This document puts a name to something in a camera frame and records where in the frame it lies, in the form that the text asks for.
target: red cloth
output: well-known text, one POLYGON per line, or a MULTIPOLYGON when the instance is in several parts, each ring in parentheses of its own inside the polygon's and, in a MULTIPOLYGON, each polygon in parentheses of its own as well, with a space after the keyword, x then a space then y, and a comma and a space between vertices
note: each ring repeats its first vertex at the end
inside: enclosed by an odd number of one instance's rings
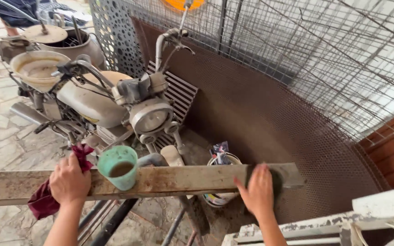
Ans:
MULTIPOLYGON (((93 166, 90 161, 86 160, 86 155, 91 154, 93 151, 94 149, 85 143, 77 143, 77 146, 72 146, 72 152, 74 152, 74 154, 77 156, 78 163, 80 164, 81 170, 83 172, 90 170, 93 166)), ((43 183, 31 196, 27 204, 29 205, 30 210, 33 212, 33 215, 38 220, 57 213, 60 208, 60 204, 51 195, 49 179, 47 179, 45 183, 43 183)))

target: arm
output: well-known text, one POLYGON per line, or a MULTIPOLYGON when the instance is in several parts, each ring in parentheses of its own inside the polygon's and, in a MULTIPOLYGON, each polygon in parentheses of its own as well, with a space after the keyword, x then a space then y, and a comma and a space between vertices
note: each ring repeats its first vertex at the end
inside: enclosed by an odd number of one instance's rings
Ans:
POLYGON ((91 187, 91 172, 82 173, 77 157, 71 153, 56 166, 49 185, 60 209, 44 246, 77 246, 78 223, 91 187))
POLYGON ((287 241, 277 225, 273 212, 273 182, 267 165, 260 164, 253 170, 248 189, 237 178, 235 178, 235 183, 247 209, 259 222, 264 244, 286 246, 287 241))

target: dusty motorcycle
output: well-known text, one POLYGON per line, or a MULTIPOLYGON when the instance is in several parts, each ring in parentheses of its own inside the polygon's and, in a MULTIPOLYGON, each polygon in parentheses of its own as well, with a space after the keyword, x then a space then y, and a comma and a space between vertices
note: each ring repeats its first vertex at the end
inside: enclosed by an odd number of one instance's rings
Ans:
POLYGON ((19 95, 30 98, 32 107, 15 103, 11 111, 36 124, 35 134, 50 128, 67 139, 69 146, 86 142, 96 154, 113 145, 128 145, 125 141, 133 133, 150 153, 156 152, 153 143, 157 137, 171 134, 182 154, 186 150, 174 120, 173 102, 164 95, 168 82, 163 74, 167 64, 162 64, 162 50, 173 45, 173 52, 192 52, 180 42, 184 36, 187 31, 178 28, 160 35, 156 72, 141 78, 100 71, 88 55, 71 60, 58 52, 26 49, 10 60, 10 66, 21 78, 13 78, 19 95))

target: person's leg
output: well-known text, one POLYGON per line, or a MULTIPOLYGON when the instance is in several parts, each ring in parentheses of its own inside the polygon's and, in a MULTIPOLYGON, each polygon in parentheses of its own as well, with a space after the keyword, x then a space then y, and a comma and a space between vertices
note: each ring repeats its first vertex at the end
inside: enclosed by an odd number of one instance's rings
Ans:
POLYGON ((7 31, 7 36, 9 36, 9 37, 10 36, 19 36, 19 32, 16 28, 8 26, 7 23, 5 21, 3 21, 3 19, 1 19, 1 21, 3 22, 4 27, 7 31))

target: person's hand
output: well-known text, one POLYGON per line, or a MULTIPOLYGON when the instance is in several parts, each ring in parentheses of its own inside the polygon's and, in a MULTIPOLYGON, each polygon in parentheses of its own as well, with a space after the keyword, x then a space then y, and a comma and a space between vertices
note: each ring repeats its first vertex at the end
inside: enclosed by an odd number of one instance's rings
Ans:
POLYGON ((74 153, 56 165, 49 178, 51 195, 61 206, 84 203, 91 187, 91 172, 83 173, 74 153))
POLYGON ((247 189, 235 177, 234 182, 247 209, 259 220, 273 214, 273 181, 267 164, 259 164, 252 172, 247 189))

